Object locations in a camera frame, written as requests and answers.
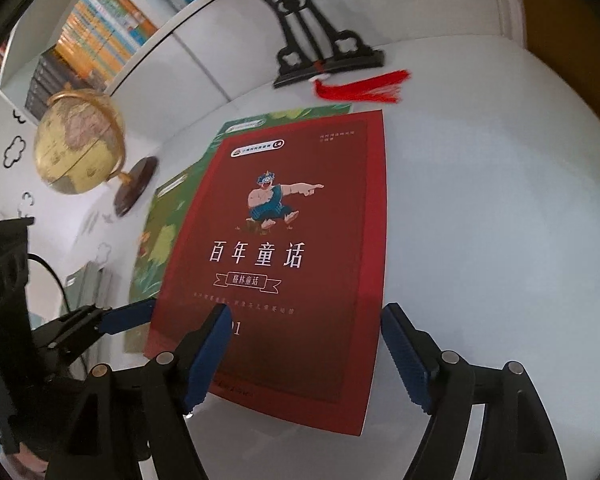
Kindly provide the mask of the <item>dark green insect book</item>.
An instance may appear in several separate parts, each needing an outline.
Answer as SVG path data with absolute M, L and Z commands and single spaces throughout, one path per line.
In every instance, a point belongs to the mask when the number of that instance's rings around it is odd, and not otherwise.
M 200 159 L 156 188 L 140 237 L 129 300 L 135 302 L 157 296 L 188 208 L 213 156 L 225 139 L 302 120 L 348 114 L 351 108 L 350 103 L 293 108 L 234 119 L 222 125 Z

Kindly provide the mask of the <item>dark red fairy tale book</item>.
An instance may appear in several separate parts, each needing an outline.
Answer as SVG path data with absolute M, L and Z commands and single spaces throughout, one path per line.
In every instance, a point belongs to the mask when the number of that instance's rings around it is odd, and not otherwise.
M 146 356 L 174 349 L 225 304 L 233 336 L 213 393 L 357 436 L 373 381 L 386 237 L 378 110 L 229 136 L 174 243 Z

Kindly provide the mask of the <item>antique yellow desk globe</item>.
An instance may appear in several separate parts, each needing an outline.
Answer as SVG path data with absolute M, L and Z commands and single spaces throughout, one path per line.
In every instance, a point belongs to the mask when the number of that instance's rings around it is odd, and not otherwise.
M 65 195 L 90 192 L 118 179 L 114 214 L 128 214 L 158 169 L 158 158 L 141 158 L 125 170 L 125 124 L 114 101 L 93 89 L 66 89 L 50 96 L 33 147 L 38 176 Z

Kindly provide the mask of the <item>black book set row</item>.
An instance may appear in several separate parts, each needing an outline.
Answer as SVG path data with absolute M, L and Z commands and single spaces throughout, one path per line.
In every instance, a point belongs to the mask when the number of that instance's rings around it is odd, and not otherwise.
M 38 58 L 24 107 L 40 120 L 48 109 L 51 96 L 65 90 L 89 89 L 91 86 L 81 78 L 54 47 L 44 51 Z

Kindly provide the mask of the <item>red tassel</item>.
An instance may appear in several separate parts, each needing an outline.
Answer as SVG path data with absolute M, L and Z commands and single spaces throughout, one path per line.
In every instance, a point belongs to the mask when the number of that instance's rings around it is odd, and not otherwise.
M 408 70 L 395 70 L 348 84 L 325 84 L 325 76 L 315 76 L 312 82 L 315 94 L 327 101 L 396 104 L 402 84 L 410 78 Z

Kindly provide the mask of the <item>orange yellow book row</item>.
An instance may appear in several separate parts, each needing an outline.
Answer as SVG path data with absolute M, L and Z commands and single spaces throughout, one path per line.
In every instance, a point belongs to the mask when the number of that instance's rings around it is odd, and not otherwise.
M 156 31 L 131 0 L 78 0 L 55 49 L 91 87 L 102 91 Z

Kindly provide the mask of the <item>black carved fan stand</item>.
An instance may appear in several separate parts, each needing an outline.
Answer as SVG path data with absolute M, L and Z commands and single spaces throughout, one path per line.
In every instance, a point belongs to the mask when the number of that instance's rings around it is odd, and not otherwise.
M 384 52 L 366 44 L 354 30 L 336 27 L 314 0 L 260 1 L 275 15 L 285 41 L 276 53 L 274 88 L 385 65 Z

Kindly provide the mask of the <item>white bookshelf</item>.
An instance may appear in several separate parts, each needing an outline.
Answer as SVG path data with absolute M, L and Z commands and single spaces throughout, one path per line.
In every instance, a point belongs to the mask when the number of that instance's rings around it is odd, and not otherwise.
M 94 84 L 114 80 L 149 39 L 178 26 L 184 39 L 210 39 L 197 15 L 212 0 L 36 0 L 0 43 L 0 91 L 15 107 L 26 100 L 38 58 L 71 34 L 71 57 Z M 240 11 L 256 0 L 222 0 Z M 522 0 L 314 0 L 339 29 L 352 29 L 372 46 L 452 35 L 496 35 L 526 42 Z

